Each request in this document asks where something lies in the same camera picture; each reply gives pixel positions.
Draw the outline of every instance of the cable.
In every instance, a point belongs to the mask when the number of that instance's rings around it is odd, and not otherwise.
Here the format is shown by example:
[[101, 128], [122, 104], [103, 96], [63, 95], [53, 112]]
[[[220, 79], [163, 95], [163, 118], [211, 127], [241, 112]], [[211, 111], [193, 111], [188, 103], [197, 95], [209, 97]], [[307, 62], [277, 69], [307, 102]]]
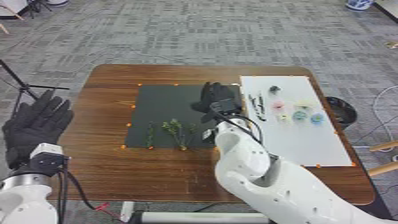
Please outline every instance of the cable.
[[257, 128], [259, 144], [262, 144], [262, 132], [261, 132], [261, 128], [257, 126], [257, 123], [252, 121], [252, 119], [248, 117], [241, 116], [239, 114], [234, 115], [234, 116], [239, 117], [241, 119], [245, 119], [254, 124], [254, 126]]
[[58, 201], [56, 201], [56, 211], [58, 211], [58, 224], [62, 223], [62, 208], [60, 208], [60, 199], [62, 199], [62, 191], [63, 191], [63, 184], [62, 184], [62, 175], [60, 172], [56, 173], [58, 176]]
[[[394, 120], [394, 118], [396, 118], [398, 116], [394, 116], [394, 117], [387, 120], [387, 122], [381, 121], [380, 116], [378, 116], [378, 113], [376, 113], [376, 103], [378, 103], [380, 97], [381, 97], [381, 95], [385, 94], [385, 92], [387, 92], [390, 89], [394, 89], [396, 87], [398, 87], [398, 85], [390, 86], [390, 87], [385, 88], [385, 89], [381, 90], [381, 92], [376, 94], [376, 97], [374, 97], [374, 100], [373, 100], [373, 105], [371, 105], [371, 110], [373, 110], [373, 114], [374, 114], [374, 117], [376, 117], [376, 121], [380, 122], [380, 125], [371, 129], [371, 131], [367, 132], [367, 134], [358, 138], [358, 140], [351, 143], [351, 145], [357, 144], [357, 142], [358, 142], [358, 141], [360, 141], [360, 140], [373, 134], [373, 132], [374, 132], [374, 130], [378, 129], [378, 127], [383, 127], [383, 130], [385, 130], [385, 132], [387, 132], [387, 136], [389, 136], [389, 141], [394, 141], [394, 137], [392, 137], [392, 134], [390, 134], [390, 131], [389, 131], [389, 127], [385, 126], [385, 124]], [[380, 152], [390, 152], [392, 149], [394, 149], [394, 147], [390, 147], [387, 150], [378, 150], [378, 151], [380, 151]]]
[[383, 191], [383, 193], [380, 193], [380, 195], [387, 194], [387, 193], [389, 193], [389, 190], [390, 190], [396, 186], [398, 186], [398, 184], [392, 185], [392, 186], [389, 186], [387, 190]]
[[200, 212], [202, 210], [206, 210], [209, 207], [213, 207], [214, 205], [218, 205], [220, 203], [213, 203], [209, 205], [206, 205], [202, 208], [198, 208], [195, 211], [191, 212]]
[[374, 130], [396, 119], [398, 115], [371, 129], [371, 131], [367, 132], [365, 135], [362, 135], [362, 137], [358, 138], [358, 140], [351, 143], [357, 144], [358, 141], [373, 134]]
[[259, 139], [255, 138], [255, 136], [254, 136], [254, 134], [252, 134], [252, 132], [238, 125], [238, 124], [234, 124], [234, 122], [227, 119], [227, 117], [216, 112], [216, 111], [213, 111], [213, 113], [214, 113], [214, 115], [218, 116], [218, 118], [234, 126], [234, 127], [238, 127], [238, 129], [252, 136], [252, 139], [255, 140], [255, 142], [259, 143], [259, 144], [262, 144], [262, 142], [259, 141]]
[[92, 204], [90, 204], [90, 202], [88, 202], [88, 200], [87, 200], [85, 193], [83, 193], [83, 189], [81, 189], [78, 180], [76, 180], [76, 178], [74, 178], [71, 172], [67, 172], [67, 178], [69, 178], [71, 183], [72, 183], [72, 185], [74, 185], [74, 187], [76, 187], [76, 189], [78, 189], [78, 194], [79, 194], [83, 203], [85, 203], [87, 207], [90, 208], [90, 210], [95, 210], [95, 207], [92, 206]]
[[85, 196], [85, 193], [83, 193], [81, 185], [78, 183], [78, 180], [76, 180], [71, 172], [67, 172], [67, 178], [69, 178], [71, 183], [72, 183], [72, 185], [74, 185], [74, 187], [78, 189], [79, 198], [81, 198], [83, 203], [85, 203], [87, 207], [90, 208], [90, 210], [103, 212], [115, 219], [115, 221], [124, 223], [120, 218], [118, 218], [118, 216], [110, 211], [106, 211], [103, 208], [99, 208], [101, 206], [97, 208], [92, 206], [92, 204], [88, 202], [88, 199], [87, 199], [87, 196]]
[[62, 174], [63, 174], [63, 182], [62, 182], [62, 201], [60, 201], [60, 218], [58, 218], [58, 223], [63, 224], [65, 220], [65, 204], [67, 204], [67, 162], [69, 158], [63, 159], [63, 165], [62, 165]]
[[[383, 122], [381, 122], [381, 119], [380, 119], [380, 116], [378, 116], [378, 113], [376, 113], [376, 103], [378, 103], [378, 99], [380, 99], [383, 93], [385, 93], [390, 89], [394, 89], [396, 87], [398, 87], [398, 85], [396, 85], [396, 86], [390, 86], [389, 88], [383, 89], [383, 91], [378, 93], [376, 98], [374, 98], [374, 101], [373, 101], [371, 109], [373, 109], [373, 113], [374, 113], [376, 120], [378, 120], [380, 123], [383, 123]], [[381, 125], [381, 126], [383, 126], [383, 130], [385, 130], [385, 132], [387, 132], [387, 135], [389, 135], [389, 141], [392, 142], [392, 141], [394, 141], [394, 137], [392, 137], [392, 134], [390, 134], [390, 131], [389, 131], [389, 127], [387, 127], [385, 125]], [[381, 151], [381, 152], [390, 152], [392, 149], [394, 149], [394, 147], [390, 147], [387, 150], [380, 150], [380, 151]]]

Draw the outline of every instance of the black cable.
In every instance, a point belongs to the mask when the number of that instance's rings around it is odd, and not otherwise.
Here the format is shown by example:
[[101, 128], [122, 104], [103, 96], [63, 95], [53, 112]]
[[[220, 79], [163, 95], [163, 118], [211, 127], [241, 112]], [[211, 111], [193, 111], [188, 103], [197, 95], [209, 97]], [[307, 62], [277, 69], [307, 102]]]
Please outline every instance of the black cable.
[[85, 197], [85, 193], [83, 193], [83, 189], [81, 189], [78, 180], [76, 180], [76, 178], [74, 178], [74, 176], [72, 176], [72, 174], [71, 174], [69, 172], [67, 172], [67, 178], [69, 178], [71, 183], [72, 183], [72, 185], [74, 185], [74, 187], [76, 187], [76, 189], [78, 189], [78, 194], [79, 194], [83, 203], [85, 203], [87, 207], [88, 207], [92, 210], [95, 210], [95, 207], [92, 206], [92, 204], [90, 204], [90, 202], [88, 202], [88, 199], [87, 199], [87, 197]]
[[62, 173], [63, 173], [63, 185], [62, 185], [62, 202], [60, 202], [60, 224], [63, 224], [63, 219], [65, 219], [65, 204], [67, 204], [67, 161], [69, 159], [63, 159], [63, 165], [62, 165]]
[[220, 203], [213, 203], [209, 205], [206, 205], [202, 208], [198, 208], [195, 211], [191, 212], [200, 212], [202, 210], [206, 210], [209, 207], [213, 207], [214, 205], [218, 205]]
[[257, 126], [257, 123], [252, 121], [252, 119], [245, 116], [241, 116], [239, 114], [236, 115], [236, 117], [239, 117], [241, 119], [245, 119], [255, 126], [257, 128], [257, 135], [259, 135], [259, 144], [262, 145], [262, 132], [261, 132], [261, 128]]
[[238, 129], [252, 136], [252, 139], [255, 140], [255, 142], [259, 143], [259, 144], [262, 144], [262, 142], [259, 141], [259, 139], [255, 138], [255, 136], [254, 136], [254, 134], [252, 134], [252, 132], [238, 125], [238, 124], [234, 124], [234, 122], [227, 119], [227, 117], [216, 112], [216, 111], [213, 111], [214, 112], [214, 114], [216, 114], [216, 116], [218, 116], [218, 118], [234, 126], [234, 127], [238, 127]]
[[56, 201], [56, 211], [58, 211], [58, 224], [62, 223], [62, 208], [60, 208], [60, 201], [62, 201], [62, 191], [63, 191], [63, 183], [62, 183], [62, 174], [56, 173], [58, 176], [58, 201]]
[[[83, 203], [85, 203], [87, 207], [90, 208], [90, 210], [95, 211], [97, 209], [95, 209], [95, 207], [92, 206], [92, 204], [90, 204], [90, 202], [88, 202], [88, 199], [87, 199], [87, 197], [85, 197], [85, 193], [83, 193], [83, 188], [81, 188], [81, 185], [79, 185], [79, 183], [78, 183], [78, 180], [76, 180], [76, 178], [74, 178], [71, 172], [67, 172], [67, 178], [69, 178], [71, 183], [72, 183], [72, 185], [74, 185], [74, 187], [76, 187], [76, 189], [78, 189], [78, 194], [79, 194], [79, 198], [81, 198], [81, 200], [83, 200]], [[106, 210], [97, 210], [97, 211], [101, 211], [101, 212], [111, 217], [111, 219], [113, 219], [117, 222], [124, 223], [124, 222], [120, 221], [120, 219], [118, 219], [115, 216], [111, 216], [111, 214], [108, 213]]]

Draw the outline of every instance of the gray carpet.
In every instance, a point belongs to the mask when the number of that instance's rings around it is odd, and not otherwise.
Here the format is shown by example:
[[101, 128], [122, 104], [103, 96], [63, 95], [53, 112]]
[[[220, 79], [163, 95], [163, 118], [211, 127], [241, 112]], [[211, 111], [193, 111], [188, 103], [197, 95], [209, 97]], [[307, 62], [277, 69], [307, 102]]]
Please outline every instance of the gray carpet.
[[[1, 21], [10, 35], [0, 33], [0, 57], [26, 82], [71, 88], [58, 95], [72, 100], [99, 64], [303, 66], [325, 95], [342, 98], [357, 108], [358, 120], [346, 129], [355, 142], [378, 125], [371, 112], [374, 95], [398, 84], [398, 52], [385, 48], [385, 42], [398, 40], [398, 26], [374, 8], [351, 12], [342, 3], [342, 0], [72, 0], [51, 13], [44, 10], [35, 19], [24, 16], [26, 21]], [[3, 72], [0, 77], [10, 81]], [[398, 115], [396, 96], [390, 91], [380, 100], [383, 120]], [[0, 82], [0, 123], [8, 118], [14, 98], [15, 90]], [[396, 125], [390, 122], [394, 136]], [[378, 129], [355, 145], [385, 141], [385, 131]], [[394, 154], [396, 150], [369, 153], [360, 149], [365, 167], [387, 163]], [[376, 176], [373, 181], [385, 192], [398, 184], [398, 173]], [[398, 188], [381, 196], [390, 213], [398, 214]], [[81, 208], [79, 203], [69, 206], [69, 223], [97, 223], [106, 219], [83, 209], [72, 210]]]

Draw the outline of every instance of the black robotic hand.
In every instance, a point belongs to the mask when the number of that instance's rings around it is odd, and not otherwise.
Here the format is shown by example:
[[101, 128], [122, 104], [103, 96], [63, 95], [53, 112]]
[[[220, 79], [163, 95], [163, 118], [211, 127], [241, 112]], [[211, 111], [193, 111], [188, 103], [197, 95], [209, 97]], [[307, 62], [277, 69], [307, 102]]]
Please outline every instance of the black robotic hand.
[[71, 102], [46, 91], [31, 105], [19, 104], [15, 115], [3, 125], [5, 159], [10, 169], [28, 163], [40, 143], [56, 144], [72, 119]]
[[218, 116], [227, 116], [230, 114], [239, 114], [241, 106], [234, 102], [234, 93], [227, 86], [220, 83], [209, 84], [206, 82], [202, 86], [200, 102], [191, 103], [191, 109], [206, 115], [202, 116], [202, 123], [211, 119], [218, 120]]

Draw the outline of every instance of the white board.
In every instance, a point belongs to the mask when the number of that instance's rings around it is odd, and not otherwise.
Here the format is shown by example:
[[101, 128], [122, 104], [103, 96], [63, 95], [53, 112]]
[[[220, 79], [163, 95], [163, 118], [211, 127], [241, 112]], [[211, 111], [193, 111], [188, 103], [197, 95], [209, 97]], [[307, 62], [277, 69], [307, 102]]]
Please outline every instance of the white board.
[[[280, 88], [277, 94], [268, 91], [271, 86]], [[241, 93], [246, 115], [261, 127], [262, 145], [268, 152], [303, 166], [351, 166], [309, 78], [303, 76], [241, 76]], [[262, 96], [266, 121], [257, 119], [248, 94], [252, 97], [259, 94]], [[273, 108], [275, 102], [284, 104], [278, 109]], [[298, 121], [293, 119], [296, 111], [307, 114], [307, 118]], [[319, 123], [310, 122], [314, 114], [323, 116]]]

